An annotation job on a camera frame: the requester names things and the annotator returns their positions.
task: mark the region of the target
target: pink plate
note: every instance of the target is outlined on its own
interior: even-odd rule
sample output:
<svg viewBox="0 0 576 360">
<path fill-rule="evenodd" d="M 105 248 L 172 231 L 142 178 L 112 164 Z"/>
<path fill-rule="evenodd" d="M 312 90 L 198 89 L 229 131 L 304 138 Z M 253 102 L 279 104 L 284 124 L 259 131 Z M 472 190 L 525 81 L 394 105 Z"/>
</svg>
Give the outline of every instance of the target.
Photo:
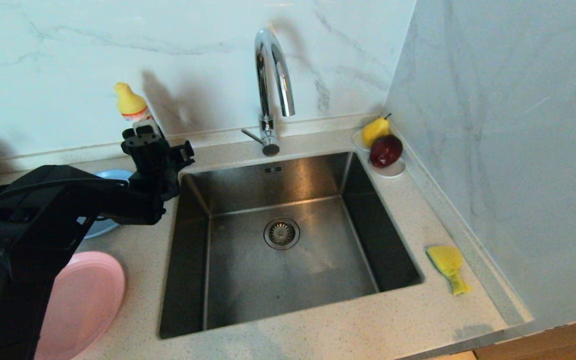
<svg viewBox="0 0 576 360">
<path fill-rule="evenodd" d="M 107 253 L 76 253 L 55 278 L 34 360 L 70 360 L 91 347 L 119 312 L 121 264 Z"/>
</svg>

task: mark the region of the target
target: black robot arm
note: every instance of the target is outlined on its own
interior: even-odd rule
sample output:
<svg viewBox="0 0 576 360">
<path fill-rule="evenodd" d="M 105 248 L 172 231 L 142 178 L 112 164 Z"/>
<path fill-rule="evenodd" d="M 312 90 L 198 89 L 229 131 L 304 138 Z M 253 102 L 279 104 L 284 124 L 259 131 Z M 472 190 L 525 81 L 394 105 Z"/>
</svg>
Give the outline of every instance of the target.
<svg viewBox="0 0 576 360">
<path fill-rule="evenodd" d="M 190 142 L 171 147 L 142 123 L 123 132 L 137 168 L 129 183 L 46 165 L 0 194 L 0 360 L 34 358 L 55 277 L 98 217 L 153 225 L 179 194 L 178 172 L 195 161 Z"/>
</svg>

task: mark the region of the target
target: white marble backsplash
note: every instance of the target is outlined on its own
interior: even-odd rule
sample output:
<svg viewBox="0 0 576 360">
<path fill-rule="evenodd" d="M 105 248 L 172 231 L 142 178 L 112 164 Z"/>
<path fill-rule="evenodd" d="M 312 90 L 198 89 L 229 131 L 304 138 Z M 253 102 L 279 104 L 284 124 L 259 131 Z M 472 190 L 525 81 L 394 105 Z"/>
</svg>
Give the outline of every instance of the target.
<svg viewBox="0 0 576 360">
<path fill-rule="evenodd" d="M 284 121 L 380 111 L 414 4 L 0 0 L 0 157 L 121 141 L 119 81 L 167 134 L 253 126 L 254 39 L 267 25 L 293 85 Z"/>
<path fill-rule="evenodd" d="M 535 316 L 576 320 L 576 1 L 419 0 L 386 111 Z"/>
</svg>

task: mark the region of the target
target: countertop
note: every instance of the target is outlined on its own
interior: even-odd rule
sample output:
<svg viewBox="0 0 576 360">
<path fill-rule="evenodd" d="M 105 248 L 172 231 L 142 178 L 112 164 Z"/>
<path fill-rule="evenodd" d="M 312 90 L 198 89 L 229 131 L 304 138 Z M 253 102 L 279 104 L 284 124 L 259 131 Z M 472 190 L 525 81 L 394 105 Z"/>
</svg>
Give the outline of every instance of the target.
<svg viewBox="0 0 576 360">
<path fill-rule="evenodd" d="M 350 141 L 353 132 L 282 137 L 281 152 L 273 158 L 264 157 L 254 141 L 197 148 L 196 163 L 184 172 L 356 151 Z M 368 168 L 368 154 L 357 153 Z M 129 157 L 74 166 L 90 172 L 134 170 Z M 385 179 L 368 173 L 422 274 L 421 284 L 161 340 L 158 328 L 177 204 L 174 199 L 166 203 L 167 212 L 157 225 L 120 226 L 82 242 L 78 251 L 103 251 L 119 260 L 126 273 L 126 293 L 110 328 L 78 360 L 393 360 L 508 328 L 468 263 L 461 273 L 472 292 L 453 296 L 448 281 L 428 259 L 426 247 L 455 243 L 410 174 Z"/>
</svg>

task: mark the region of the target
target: sink basin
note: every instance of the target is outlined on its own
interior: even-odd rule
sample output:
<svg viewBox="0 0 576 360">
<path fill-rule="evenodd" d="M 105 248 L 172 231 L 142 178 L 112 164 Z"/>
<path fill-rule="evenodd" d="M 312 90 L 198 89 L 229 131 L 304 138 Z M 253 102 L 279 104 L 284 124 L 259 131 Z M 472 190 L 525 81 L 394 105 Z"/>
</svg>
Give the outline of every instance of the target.
<svg viewBox="0 0 576 360">
<path fill-rule="evenodd" d="M 354 152 L 184 174 L 159 336 L 420 282 Z"/>
</svg>

